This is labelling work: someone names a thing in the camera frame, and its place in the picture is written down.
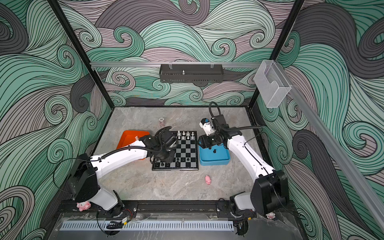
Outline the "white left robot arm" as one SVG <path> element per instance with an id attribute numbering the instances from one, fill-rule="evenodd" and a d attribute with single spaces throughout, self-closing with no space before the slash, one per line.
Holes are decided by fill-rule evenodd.
<path id="1" fill-rule="evenodd" d="M 146 135 L 131 144 L 103 155 L 79 156 L 69 173 L 69 185 L 77 203 L 77 208 L 84 211 L 92 204 L 105 211 L 123 208 L 117 193 L 99 183 L 106 174 L 131 162 L 151 158 L 161 162 L 174 159 L 178 139 L 170 132 L 158 136 Z"/>

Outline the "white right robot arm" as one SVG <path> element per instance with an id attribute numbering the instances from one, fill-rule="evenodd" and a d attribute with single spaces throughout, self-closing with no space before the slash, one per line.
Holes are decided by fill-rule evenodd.
<path id="1" fill-rule="evenodd" d="M 240 160 L 251 176 L 254 182 L 252 190 L 231 196 L 235 216 L 244 216 L 246 211 L 268 216 L 287 204 L 289 187 L 286 174 L 265 162 L 242 134 L 227 138 L 220 134 L 201 135 L 198 145 L 203 149 L 216 145 L 225 146 Z"/>

